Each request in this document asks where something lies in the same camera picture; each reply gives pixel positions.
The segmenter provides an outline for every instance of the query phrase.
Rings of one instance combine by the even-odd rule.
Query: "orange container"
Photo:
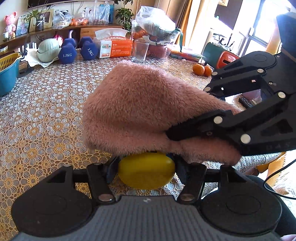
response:
[[[94,41],[99,48],[98,58],[130,56],[133,41],[126,37],[111,36]]]
[[[220,58],[218,59],[216,69],[221,69],[227,64],[239,59],[239,56],[235,55],[234,53],[231,53],[229,51],[223,51],[220,55]]]

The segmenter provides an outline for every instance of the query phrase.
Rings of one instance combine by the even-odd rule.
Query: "wooden shelf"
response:
[[[62,29],[45,28],[41,31],[28,32],[27,34],[22,34],[22,35],[16,36],[15,38],[10,39],[8,41],[5,41],[5,42],[3,41],[0,46],[4,47],[7,45],[8,48],[10,49],[10,48],[24,45],[24,41],[25,41],[26,37],[28,38],[27,42],[30,42],[30,36],[35,35],[35,34],[43,34],[43,33],[47,33],[47,32],[54,32],[54,31],[60,31],[60,30],[71,30],[71,29],[78,29],[78,28],[123,28],[123,27],[118,24],[115,24],[115,23],[110,23],[110,24],[96,24],[96,25],[87,24],[87,25],[68,26],[68,27],[64,27]]]

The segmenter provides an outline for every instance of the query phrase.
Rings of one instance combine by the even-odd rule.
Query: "yellow egg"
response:
[[[146,152],[123,158],[118,176],[135,189],[153,190],[168,184],[175,175],[175,163],[165,154]]]

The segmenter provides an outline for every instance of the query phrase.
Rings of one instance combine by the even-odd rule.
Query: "glass cup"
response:
[[[149,43],[136,39],[133,44],[133,62],[144,62],[148,51]]]

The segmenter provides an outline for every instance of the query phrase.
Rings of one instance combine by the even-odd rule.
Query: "gray gripper pad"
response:
[[[237,237],[206,223],[196,207],[177,203],[173,196],[122,196],[101,206],[80,229],[59,237],[18,234],[14,241],[280,241],[275,233]]]

